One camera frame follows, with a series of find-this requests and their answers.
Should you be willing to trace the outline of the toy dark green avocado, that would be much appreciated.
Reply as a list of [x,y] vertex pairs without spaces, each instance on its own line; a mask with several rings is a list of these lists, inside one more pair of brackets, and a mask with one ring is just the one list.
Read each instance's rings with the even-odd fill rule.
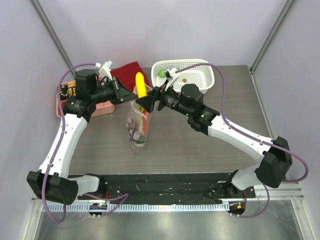
[[138,140],[135,141],[138,145],[143,145],[146,143],[146,138],[144,136],[140,136]]

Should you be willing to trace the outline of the toy orange carrot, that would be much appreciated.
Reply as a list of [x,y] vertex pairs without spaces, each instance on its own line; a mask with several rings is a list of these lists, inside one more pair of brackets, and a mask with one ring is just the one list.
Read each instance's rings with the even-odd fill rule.
[[146,115],[142,117],[142,130],[143,134],[147,135],[148,134],[148,129],[149,129],[149,123],[148,123],[148,118]]

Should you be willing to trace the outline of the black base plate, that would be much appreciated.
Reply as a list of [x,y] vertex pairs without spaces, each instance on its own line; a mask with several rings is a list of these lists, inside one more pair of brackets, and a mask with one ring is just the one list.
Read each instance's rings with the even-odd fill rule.
[[235,196],[226,190],[230,173],[159,173],[109,174],[100,176],[98,191],[93,196],[113,199],[128,194],[128,205],[206,205],[220,204],[224,199],[255,198],[252,186]]

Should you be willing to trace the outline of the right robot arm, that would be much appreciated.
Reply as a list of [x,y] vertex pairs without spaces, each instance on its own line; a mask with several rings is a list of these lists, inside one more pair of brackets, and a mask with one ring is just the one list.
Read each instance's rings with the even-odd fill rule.
[[147,96],[138,98],[136,103],[151,113],[155,105],[160,111],[168,107],[188,117],[192,129],[207,136],[221,139],[242,150],[257,163],[243,170],[235,170],[221,185],[222,194],[238,197],[251,186],[264,184],[278,188],[291,167],[292,157],[287,151],[287,140],[278,137],[260,138],[253,132],[225,120],[218,111],[204,104],[204,95],[195,84],[186,84],[180,93],[172,87],[155,87]]

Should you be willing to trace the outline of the white perforated plastic basket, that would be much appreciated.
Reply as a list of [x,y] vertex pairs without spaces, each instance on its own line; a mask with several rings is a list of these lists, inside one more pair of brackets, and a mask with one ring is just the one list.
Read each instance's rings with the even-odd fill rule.
[[[189,66],[208,63],[204,59],[172,59],[161,60],[156,62],[151,68],[151,84],[153,87],[160,87],[165,81],[166,77],[158,77],[157,73],[166,68],[185,69]],[[212,68],[207,65],[200,65],[180,73],[180,77],[175,81],[173,89],[179,93],[181,88],[186,84],[195,84],[200,92],[205,94],[215,83],[215,76]]]

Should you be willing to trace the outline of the toy yellow banana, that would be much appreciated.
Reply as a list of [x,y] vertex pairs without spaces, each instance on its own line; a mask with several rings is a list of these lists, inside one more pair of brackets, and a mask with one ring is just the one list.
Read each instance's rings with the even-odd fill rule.
[[143,98],[148,95],[144,75],[141,72],[137,72],[135,75],[135,87],[138,98]]

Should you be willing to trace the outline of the pink compartment tray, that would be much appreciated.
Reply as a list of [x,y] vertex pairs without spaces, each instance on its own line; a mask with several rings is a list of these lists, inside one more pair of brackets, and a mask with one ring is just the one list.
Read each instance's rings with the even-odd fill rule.
[[[69,96],[68,84],[69,82],[63,82],[61,84],[62,90],[60,91],[60,99],[61,99],[62,106],[64,106]],[[107,102],[97,104],[96,110],[91,116],[98,117],[102,115],[112,114],[114,111],[115,111],[115,106],[110,101],[107,101]]]

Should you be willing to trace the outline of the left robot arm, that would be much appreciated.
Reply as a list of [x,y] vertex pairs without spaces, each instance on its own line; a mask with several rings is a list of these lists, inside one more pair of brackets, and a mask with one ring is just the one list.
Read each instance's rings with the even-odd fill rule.
[[78,196],[87,193],[100,200],[107,192],[96,175],[68,177],[75,148],[96,105],[104,102],[118,105],[138,98],[118,77],[105,70],[83,69],[74,79],[76,95],[63,106],[59,131],[50,151],[39,169],[30,171],[26,178],[37,198],[64,205],[71,205]]

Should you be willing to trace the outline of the toy green cucumber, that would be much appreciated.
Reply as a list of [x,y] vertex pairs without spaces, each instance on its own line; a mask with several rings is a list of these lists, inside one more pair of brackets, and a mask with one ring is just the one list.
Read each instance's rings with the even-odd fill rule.
[[159,78],[172,78],[176,72],[179,70],[179,68],[173,67],[173,68],[165,68],[161,69],[158,73],[157,76]]

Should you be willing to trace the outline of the red folded cloth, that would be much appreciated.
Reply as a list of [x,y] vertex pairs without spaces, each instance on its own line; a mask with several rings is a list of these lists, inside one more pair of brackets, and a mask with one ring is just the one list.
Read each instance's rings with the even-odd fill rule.
[[149,87],[152,86],[149,83],[146,73],[142,70],[137,61],[128,63],[124,66],[111,70],[111,75],[113,77],[118,77],[121,83],[130,91],[133,91],[134,87],[136,86],[137,73],[142,73],[145,84]]

